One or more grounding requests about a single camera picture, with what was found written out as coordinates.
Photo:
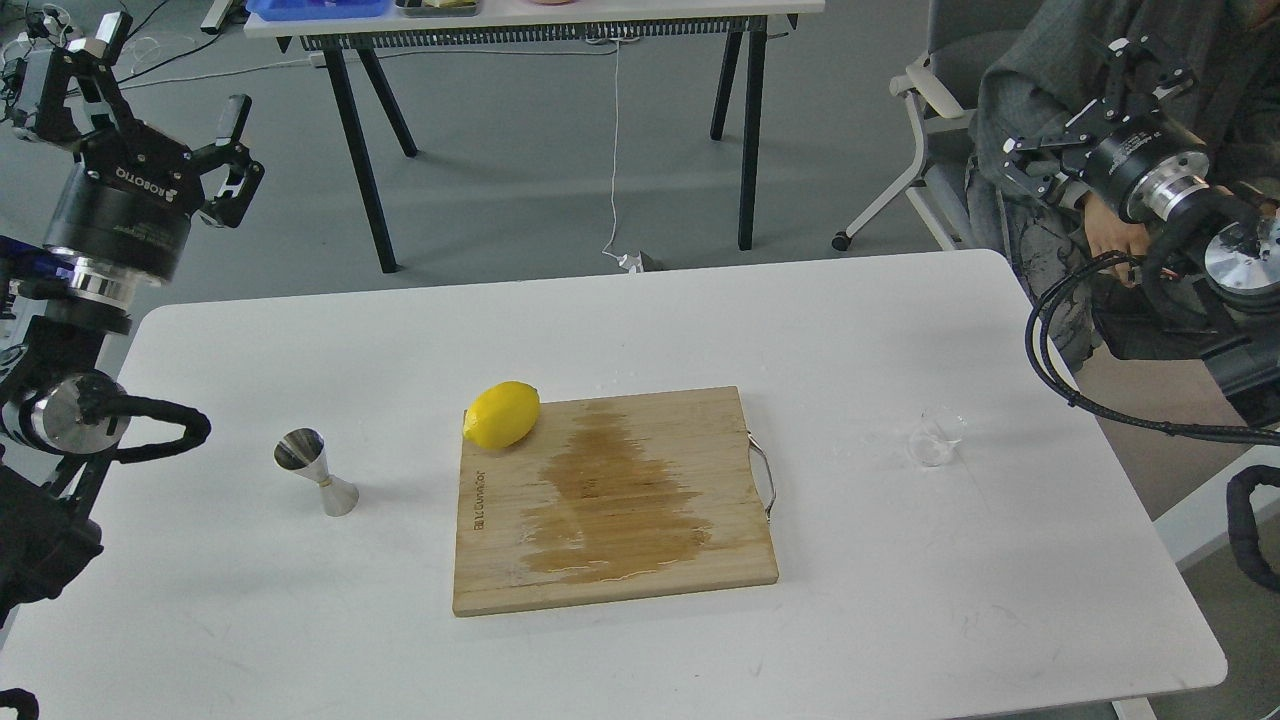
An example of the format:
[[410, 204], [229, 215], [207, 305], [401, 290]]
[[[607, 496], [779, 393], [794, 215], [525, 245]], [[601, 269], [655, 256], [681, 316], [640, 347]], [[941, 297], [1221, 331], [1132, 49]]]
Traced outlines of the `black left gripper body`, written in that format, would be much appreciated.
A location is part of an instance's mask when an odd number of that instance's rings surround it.
[[175, 274], [192, 215], [204, 201], [186, 143], [142, 126], [140, 146], [97, 129], [73, 152], [44, 246], [124, 266], [165, 284]]

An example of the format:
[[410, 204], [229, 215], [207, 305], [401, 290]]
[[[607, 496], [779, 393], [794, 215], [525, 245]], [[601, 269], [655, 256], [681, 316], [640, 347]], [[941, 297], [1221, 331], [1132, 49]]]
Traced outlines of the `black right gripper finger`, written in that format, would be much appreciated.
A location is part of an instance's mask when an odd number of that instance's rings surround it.
[[1071, 141], [1100, 141], [1158, 111], [1165, 100], [1197, 82], [1185, 58], [1155, 35], [1098, 42], [1094, 50], [1102, 60], [1101, 91], [1065, 124], [1064, 135]]
[[1002, 173], [1044, 205], [1083, 209], [1094, 195], [1084, 182], [1094, 147], [1094, 135], [1011, 137], [1002, 146]]

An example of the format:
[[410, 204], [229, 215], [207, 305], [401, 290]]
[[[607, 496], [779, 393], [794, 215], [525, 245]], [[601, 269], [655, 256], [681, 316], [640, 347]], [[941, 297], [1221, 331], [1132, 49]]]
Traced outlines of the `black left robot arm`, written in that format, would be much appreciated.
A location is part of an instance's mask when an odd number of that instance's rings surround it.
[[99, 357], [109, 336], [131, 331], [136, 290], [172, 281], [193, 217], [243, 220], [264, 176], [242, 141], [251, 100], [232, 96], [200, 149], [136, 118], [113, 72], [131, 23], [106, 14], [95, 35], [3, 72], [15, 135], [76, 163], [44, 243], [3, 241], [3, 305], [44, 302], [3, 350], [3, 437], [58, 457], [41, 483], [3, 469], [4, 618], [56, 598], [102, 552], [90, 514], [114, 462], [184, 454], [211, 430], [193, 407], [127, 393]]

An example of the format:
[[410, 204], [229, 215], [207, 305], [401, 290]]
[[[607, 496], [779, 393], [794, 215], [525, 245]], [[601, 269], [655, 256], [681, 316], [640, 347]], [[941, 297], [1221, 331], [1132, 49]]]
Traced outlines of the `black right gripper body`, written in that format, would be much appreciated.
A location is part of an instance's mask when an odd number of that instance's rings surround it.
[[1096, 141], [1084, 182], [1123, 222], [1166, 222], [1210, 187], [1204, 143], [1164, 115], [1146, 115]]

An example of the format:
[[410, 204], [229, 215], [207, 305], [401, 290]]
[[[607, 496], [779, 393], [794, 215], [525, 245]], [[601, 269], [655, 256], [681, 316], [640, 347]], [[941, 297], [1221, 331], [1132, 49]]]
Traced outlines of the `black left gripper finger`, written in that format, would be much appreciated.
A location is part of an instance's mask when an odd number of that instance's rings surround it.
[[192, 154], [189, 170], [198, 179], [220, 167], [228, 169], [220, 190], [206, 199], [200, 209], [204, 220], [214, 227], [237, 228], [265, 176], [265, 167], [251, 158], [242, 135], [252, 106], [252, 99], [234, 94], [227, 100], [211, 143]]
[[67, 56], [90, 124], [95, 131], [113, 129], [124, 141], [134, 138], [134, 117], [113, 68], [128, 38], [132, 20], [127, 12], [108, 13], [93, 36], [70, 44]]

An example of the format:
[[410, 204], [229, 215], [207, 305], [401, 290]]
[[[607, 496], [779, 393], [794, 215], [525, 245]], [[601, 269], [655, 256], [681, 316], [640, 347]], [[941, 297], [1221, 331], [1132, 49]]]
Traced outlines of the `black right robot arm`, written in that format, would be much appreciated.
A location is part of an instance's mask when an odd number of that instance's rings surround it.
[[[1257, 192], [1211, 184], [1203, 141], [1161, 104], [1194, 83], [1160, 38], [1117, 38], [1101, 49], [1103, 92], [1061, 129], [1011, 137], [1004, 174], [1037, 199], [1080, 181], [1123, 220], [1155, 224], [1142, 256], [1111, 251], [1055, 283], [1027, 320], [1024, 346], [1036, 374], [1071, 406], [1132, 427], [1208, 442], [1277, 445], [1277, 218]], [[1074, 389], [1050, 361], [1050, 320], [1089, 275], [1128, 264], [1138, 274], [1155, 331], [1193, 343], [1239, 427], [1129, 416]]]

